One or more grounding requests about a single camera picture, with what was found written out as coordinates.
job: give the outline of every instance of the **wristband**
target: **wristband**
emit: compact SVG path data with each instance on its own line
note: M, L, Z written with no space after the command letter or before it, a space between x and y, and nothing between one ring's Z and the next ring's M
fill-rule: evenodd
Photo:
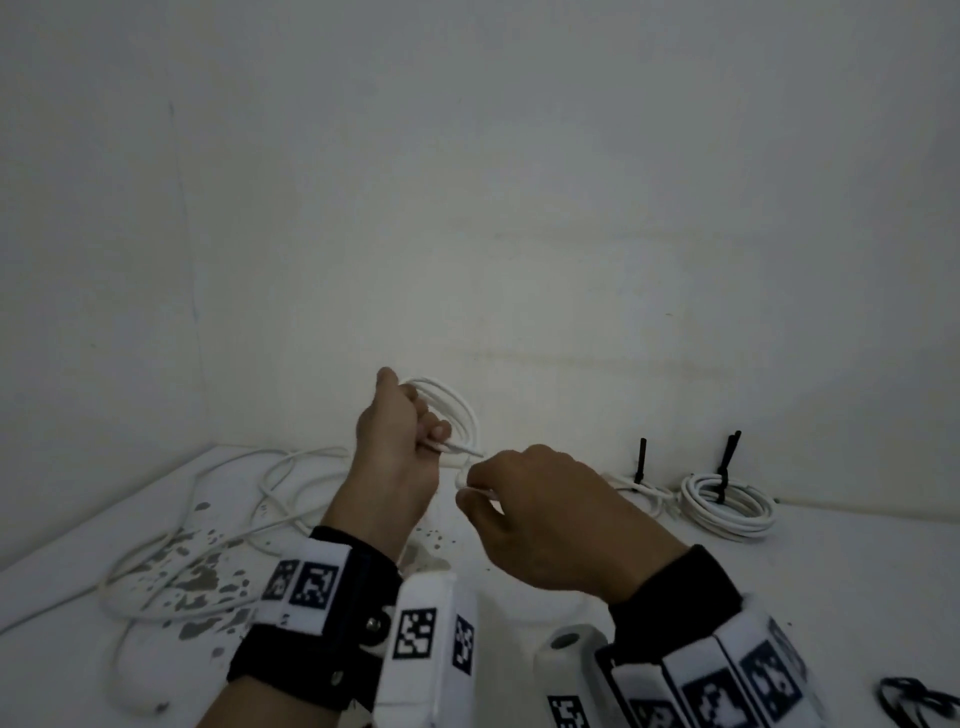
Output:
M276 565L227 676L249 675L333 711L372 710L401 583L372 546L318 526Z

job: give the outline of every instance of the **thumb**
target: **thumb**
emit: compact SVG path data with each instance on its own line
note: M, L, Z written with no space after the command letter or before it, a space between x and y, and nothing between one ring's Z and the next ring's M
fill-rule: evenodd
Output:
M457 507L476 528L487 555L492 556L492 551L498 550L507 537L506 517L493 507L488 497L470 488L457 491Z

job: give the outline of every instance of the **black sleeve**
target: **black sleeve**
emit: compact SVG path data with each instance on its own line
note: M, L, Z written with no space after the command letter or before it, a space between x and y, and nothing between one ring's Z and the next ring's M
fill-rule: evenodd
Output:
M702 546L691 550L610 608L621 663L656 663L709 637L740 611L740 592Z

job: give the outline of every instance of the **right hand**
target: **right hand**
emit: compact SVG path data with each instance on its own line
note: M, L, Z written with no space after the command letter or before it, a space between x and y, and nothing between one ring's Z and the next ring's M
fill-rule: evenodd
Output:
M545 445L477 463L467 485L494 491L503 508L470 488L457 493L490 560L534 587L617 604L686 551L590 467Z

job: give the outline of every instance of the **black wrist strap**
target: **black wrist strap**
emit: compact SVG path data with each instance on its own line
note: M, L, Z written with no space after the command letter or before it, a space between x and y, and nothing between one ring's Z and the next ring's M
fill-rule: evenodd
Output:
M391 618L384 608L396 605L402 579L390 558L347 533L318 526L310 538L350 547L323 633L255 623L233 656L227 680L249 675L330 710L343 711L354 699L372 710L383 660L364 647L386 640ZM279 590L282 603L296 602L299 583Z
M621 663L656 663L713 632L740 611L740 592L702 546L694 546L610 608Z

